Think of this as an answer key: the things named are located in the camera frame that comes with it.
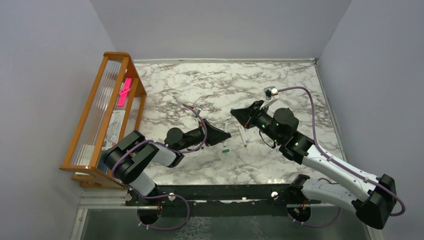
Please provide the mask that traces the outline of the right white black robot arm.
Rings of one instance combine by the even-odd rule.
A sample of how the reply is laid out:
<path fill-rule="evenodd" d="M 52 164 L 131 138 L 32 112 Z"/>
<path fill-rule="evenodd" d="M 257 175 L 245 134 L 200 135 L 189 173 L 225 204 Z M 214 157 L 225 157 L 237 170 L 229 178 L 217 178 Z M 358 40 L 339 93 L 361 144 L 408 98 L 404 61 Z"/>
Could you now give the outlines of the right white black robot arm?
<path fill-rule="evenodd" d="M 271 138 L 286 159 L 336 182 L 325 187 L 318 180 L 305 179 L 288 190 L 289 199 L 296 204 L 306 199 L 327 202 L 354 212 L 371 228 L 383 229 L 398 202 L 395 180 L 387 174 L 365 172 L 331 155 L 297 130 L 299 120 L 289 108 L 278 108 L 269 115 L 262 104 L 262 100 L 257 100 L 249 107 L 231 109 L 230 114 L 245 129 L 257 127 Z"/>

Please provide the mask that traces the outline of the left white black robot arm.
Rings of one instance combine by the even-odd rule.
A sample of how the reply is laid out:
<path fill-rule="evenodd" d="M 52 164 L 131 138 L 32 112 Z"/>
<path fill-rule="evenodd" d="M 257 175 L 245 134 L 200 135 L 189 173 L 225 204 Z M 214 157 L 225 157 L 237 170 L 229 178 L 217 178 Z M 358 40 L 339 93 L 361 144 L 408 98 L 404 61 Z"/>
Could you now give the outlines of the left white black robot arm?
<path fill-rule="evenodd" d="M 113 177 L 138 192 L 138 199 L 144 205 L 152 205 L 157 200 L 157 184 L 145 173 L 150 163 L 168 168 L 176 167 L 184 158 L 183 152 L 189 147 L 214 146 L 231 138 L 231 134 L 212 126 L 205 118 L 199 127 L 183 132 L 177 127 L 168 130 L 164 143 L 147 140 L 137 130 L 132 131 L 117 144 L 107 149 L 100 162 Z"/>

